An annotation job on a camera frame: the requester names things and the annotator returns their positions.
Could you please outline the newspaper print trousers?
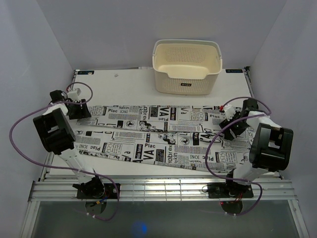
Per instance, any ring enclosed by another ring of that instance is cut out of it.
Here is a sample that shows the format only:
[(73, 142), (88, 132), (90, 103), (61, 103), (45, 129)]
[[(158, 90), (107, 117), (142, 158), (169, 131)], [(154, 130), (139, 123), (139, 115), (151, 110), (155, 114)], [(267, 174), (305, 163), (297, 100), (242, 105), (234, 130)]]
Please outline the newspaper print trousers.
[(74, 127), (80, 154), (139, 164), (227, 173), (248, 160), (248, 128), (225, 140), (218, 106), (91, 106)]

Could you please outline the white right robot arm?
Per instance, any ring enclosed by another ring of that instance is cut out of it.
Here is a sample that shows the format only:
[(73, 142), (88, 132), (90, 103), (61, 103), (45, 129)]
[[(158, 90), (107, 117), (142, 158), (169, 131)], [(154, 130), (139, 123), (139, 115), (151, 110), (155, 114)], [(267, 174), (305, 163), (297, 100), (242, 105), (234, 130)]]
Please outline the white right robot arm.
[(250, 182), (266, 172), (283, 171), (290, 159), (293, 130), (274, 123), (268, 113), (261, 111), (258, 101), (245, 98), (242, 109), (237, 111), (226, 104), (220, 107), (225, 119), (219, 125), (224, 139), (234, 140), (248, 128), (255, 132), (248, 160), (227, 174), (223, 191), (230, 197), (243, 195), (251, 189)]

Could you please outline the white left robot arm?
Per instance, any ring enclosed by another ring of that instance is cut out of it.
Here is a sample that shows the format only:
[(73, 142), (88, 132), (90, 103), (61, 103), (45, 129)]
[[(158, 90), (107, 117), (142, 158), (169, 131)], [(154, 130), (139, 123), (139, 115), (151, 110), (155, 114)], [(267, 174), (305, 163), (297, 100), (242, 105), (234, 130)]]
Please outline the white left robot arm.
[(69, 120), (89, 118), (91, 114), (85, 99), (79, 97), (79, 88), (68, 92), (55, 90), (50, 92), (49, 108), (41, 116), (35, 117), (33, 123), (44, 148), (48, 152), (62, 158), (70, 168), (73, 168), (78, 183), (73, 187), (85, 196), (101, 198), (106, 189), (101, 179), (93, 175), (94, 169), (85, 165), (75, 149), (76, 136)]

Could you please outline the blue label sticker left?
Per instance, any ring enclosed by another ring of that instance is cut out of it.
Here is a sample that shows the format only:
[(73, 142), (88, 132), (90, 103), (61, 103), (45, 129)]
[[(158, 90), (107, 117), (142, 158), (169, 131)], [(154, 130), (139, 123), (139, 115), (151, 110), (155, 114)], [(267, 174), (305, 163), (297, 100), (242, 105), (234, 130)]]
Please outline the blue label sticker left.
[(94, 74), (94, 70), (80, 70), (77, 71), (78, 75), (93, 75)]

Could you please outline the blue label sticker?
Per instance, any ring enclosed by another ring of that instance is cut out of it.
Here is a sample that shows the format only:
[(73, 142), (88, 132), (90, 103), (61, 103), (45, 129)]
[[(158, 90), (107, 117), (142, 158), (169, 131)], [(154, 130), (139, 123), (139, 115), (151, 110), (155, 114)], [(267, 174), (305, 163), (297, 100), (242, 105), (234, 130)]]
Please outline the blue label sticker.
[(226, 73), (243, 73), (242, 69), (226, 69)]
[(94, 70), (80, 70), (77, 71), (78, 75), (93, 75), (94, 74)]

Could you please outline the blue label sticker right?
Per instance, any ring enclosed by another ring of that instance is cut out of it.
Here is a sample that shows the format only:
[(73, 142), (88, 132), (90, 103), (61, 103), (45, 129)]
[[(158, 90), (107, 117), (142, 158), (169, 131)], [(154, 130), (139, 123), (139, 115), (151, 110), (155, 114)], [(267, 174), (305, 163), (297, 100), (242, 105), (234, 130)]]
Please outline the blue label sticker right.
[(242, 69), (226, 69), (226, 73), (243, 73)]

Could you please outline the cream perforated plastic basket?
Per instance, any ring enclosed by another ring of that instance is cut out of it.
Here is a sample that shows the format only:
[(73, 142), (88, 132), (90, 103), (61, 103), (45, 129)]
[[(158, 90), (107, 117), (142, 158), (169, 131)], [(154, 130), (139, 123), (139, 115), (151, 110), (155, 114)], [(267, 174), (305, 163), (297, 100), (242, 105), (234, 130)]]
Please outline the cream perforated plastic basket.
[(216, 42), (185, 39), (158, 40), (152, 63), (156, 89), (176, 95), (209, 94), (223, 66)]

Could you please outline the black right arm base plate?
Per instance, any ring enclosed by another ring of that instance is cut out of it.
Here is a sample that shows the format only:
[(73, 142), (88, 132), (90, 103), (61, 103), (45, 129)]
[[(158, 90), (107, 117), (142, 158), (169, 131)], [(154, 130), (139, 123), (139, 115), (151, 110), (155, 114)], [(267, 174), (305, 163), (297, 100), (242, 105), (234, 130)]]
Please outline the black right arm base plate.
[(207, 192), (209, 198), (253, 198), (253, 190), (250, 185), (241, 185), (233, 181), (208, 183)]

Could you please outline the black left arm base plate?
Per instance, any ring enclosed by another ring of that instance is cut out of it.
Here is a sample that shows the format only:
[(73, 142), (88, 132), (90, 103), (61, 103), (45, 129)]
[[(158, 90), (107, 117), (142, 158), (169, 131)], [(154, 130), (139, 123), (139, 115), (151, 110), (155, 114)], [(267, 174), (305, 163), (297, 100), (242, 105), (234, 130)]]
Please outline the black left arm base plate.
[(112, 183), (104, 183), (103, 186), (98, 185), (96, 188), (90, 186), (85, 190), (77, 190), (77, 199), (116, 199), (117, 194), (120, 193), (120, 184), (117, 183), (118, 190)]

